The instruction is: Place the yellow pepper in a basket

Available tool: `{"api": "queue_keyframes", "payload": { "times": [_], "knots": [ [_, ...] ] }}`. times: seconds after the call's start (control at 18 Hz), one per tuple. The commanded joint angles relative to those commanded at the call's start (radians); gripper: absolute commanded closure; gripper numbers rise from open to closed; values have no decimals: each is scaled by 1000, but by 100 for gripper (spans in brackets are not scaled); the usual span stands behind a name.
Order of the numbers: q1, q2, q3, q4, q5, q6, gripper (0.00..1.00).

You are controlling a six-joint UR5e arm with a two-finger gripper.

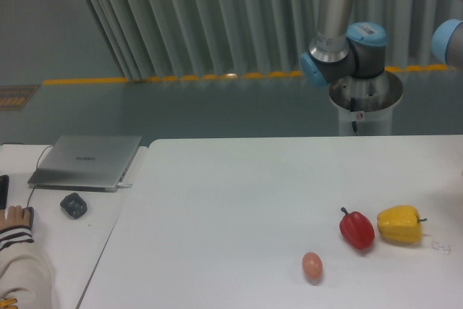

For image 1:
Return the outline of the person's hand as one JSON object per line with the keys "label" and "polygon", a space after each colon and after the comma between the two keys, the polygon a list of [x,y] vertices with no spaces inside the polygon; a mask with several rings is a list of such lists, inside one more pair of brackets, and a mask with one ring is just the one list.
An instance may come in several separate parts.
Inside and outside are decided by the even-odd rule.
{"label": "person's hand", "polygon": [[10,228],[27,227],[22,219],[22,206],[10,206],[0,211],[0,229],[4,231]]}

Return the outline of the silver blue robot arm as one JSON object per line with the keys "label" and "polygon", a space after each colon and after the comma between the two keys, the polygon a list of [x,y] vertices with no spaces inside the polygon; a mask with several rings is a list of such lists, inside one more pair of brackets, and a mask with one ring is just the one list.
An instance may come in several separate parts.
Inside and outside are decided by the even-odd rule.
{"label": "silver blue robot arm", "polygon": [[357,0],[320,0],[317,29],[300,56],[302,73],[316,86],[347,77],[369,80],[387,64],[427,64],[431,56],[444,64],[462,64],[462,6],[455,19],[449,0],[365,0],[352,15]]}

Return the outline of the striped white sleeve forearm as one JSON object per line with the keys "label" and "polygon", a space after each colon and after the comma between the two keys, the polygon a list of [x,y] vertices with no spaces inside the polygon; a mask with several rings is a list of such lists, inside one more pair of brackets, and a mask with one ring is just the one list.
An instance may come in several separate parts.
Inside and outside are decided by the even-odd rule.
{"label": "striped white sleeve forearm", "polygon": [[51,272],[30,228],[1,230],[1,299],[18,308],[51,308]]}

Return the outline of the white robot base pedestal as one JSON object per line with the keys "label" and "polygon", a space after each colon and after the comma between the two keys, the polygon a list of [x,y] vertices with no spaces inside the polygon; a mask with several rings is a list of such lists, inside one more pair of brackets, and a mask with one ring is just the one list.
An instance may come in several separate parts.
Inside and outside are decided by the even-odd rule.
{"label": "white robot base pedestal", "polygon": [[329,85],[341,136],[387,136],[392,133],[394,107],[403,96],[401,80],[392,72],[371,79],[345,77]]}

